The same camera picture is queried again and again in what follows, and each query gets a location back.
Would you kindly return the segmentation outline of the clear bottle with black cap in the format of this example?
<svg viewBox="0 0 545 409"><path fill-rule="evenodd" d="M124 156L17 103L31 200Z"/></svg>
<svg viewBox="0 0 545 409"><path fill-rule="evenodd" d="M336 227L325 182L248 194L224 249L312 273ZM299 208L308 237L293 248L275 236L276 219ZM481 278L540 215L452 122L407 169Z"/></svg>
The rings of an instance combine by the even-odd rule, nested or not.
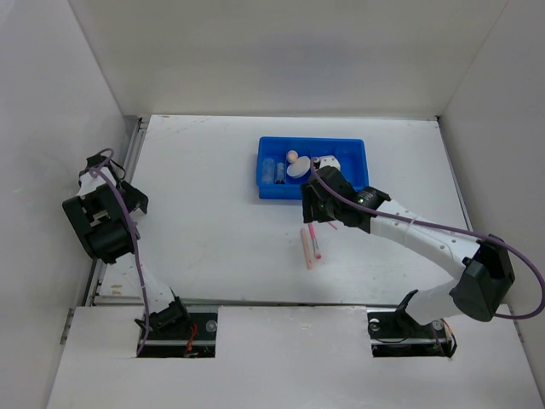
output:
<svg viewBox="0 0 545 409"><path fill-rule="evenodd" d="M285 163L283 162L276 163L274 183L279 185L285 184Z"/></svg>

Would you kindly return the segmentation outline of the round beige powder puff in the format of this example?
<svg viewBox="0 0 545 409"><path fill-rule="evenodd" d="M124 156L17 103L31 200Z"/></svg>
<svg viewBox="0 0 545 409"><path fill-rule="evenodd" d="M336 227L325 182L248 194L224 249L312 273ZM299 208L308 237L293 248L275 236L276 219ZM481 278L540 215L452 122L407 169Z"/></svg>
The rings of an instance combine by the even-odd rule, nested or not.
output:
<svg viewBox="0 0 545 409"><path fill-rule="evenodd" d="M299 179L309 172L311 163L308 156L301 156L287 167L286 173L292 179Z"/></svg>

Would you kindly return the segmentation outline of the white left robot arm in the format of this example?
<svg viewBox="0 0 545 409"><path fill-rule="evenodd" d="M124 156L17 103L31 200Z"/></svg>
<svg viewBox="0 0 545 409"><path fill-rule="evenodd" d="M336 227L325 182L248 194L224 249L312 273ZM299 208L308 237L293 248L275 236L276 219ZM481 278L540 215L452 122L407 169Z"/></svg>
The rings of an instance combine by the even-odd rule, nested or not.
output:
<svg viewBox="0 0 545 409"><path fill-rule="evenodd" d="M181 299L147 270L138 246L140 235L131 214L147 213L148 197L118 174L124 168L106 148L87 158L78 175L79 190L62 203L68 221L85 252L94 260L112 265L144 304L144 315L135 322L155 337L183 337L192 321Z"/></svg>

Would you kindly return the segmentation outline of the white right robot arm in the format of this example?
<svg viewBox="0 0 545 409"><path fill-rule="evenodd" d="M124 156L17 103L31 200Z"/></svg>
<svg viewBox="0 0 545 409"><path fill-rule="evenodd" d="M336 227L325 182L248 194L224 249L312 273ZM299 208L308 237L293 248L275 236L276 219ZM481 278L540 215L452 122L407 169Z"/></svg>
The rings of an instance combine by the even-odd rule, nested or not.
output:
<svg viewBox="0 0 545 409"><path fill-rule="evenodd" d="M349 228L389 239L442 268L451 280L428 290L410 291L394 315L396 329L415 335L434 320L465 314L489 322L514 282L507 251L494 236L476 239L431 228L387 193L355 189L331 166L301 185L303 220L341 222Z"/></svg>

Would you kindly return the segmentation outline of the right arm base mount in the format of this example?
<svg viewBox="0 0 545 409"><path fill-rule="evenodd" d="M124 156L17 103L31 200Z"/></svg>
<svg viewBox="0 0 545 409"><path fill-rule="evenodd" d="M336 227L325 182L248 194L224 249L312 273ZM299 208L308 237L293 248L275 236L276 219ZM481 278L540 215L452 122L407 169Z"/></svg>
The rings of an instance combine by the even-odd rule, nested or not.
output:
<svg viewBox="0 0 545 409"><path fill-rule="evenodd" d="M418 324L406 308L417 290L411 291L395 308L367 310L367 331L374 358L442 357L451 359L457 340L444 320Z"/></svg>

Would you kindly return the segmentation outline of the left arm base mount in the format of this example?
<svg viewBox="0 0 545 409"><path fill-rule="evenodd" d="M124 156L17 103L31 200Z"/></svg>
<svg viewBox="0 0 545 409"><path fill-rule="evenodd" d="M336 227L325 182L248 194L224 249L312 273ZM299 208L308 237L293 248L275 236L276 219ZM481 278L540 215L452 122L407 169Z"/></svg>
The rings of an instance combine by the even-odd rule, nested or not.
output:
<svg viewBox="0 0 545 409"><path fill-rule="evenodd" d="M165 309L150 314L148 335L144 320L135 319L135 323L141 329L137 358L215 358L217 305L186 305L175 297Z"/></svg>

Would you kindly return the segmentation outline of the beige makeup sponge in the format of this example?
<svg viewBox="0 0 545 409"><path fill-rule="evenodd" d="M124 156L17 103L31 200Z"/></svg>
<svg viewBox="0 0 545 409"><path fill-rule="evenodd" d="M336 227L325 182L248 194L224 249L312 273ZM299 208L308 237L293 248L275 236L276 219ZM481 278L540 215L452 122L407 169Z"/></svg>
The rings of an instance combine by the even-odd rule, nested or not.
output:
<svg viewBox="0 0 545 409"><path fill-rule="evenodd" d="M299 154L295 150L290 150L286 153L286 160L289 164L294 164L299 158Z"/></svg>

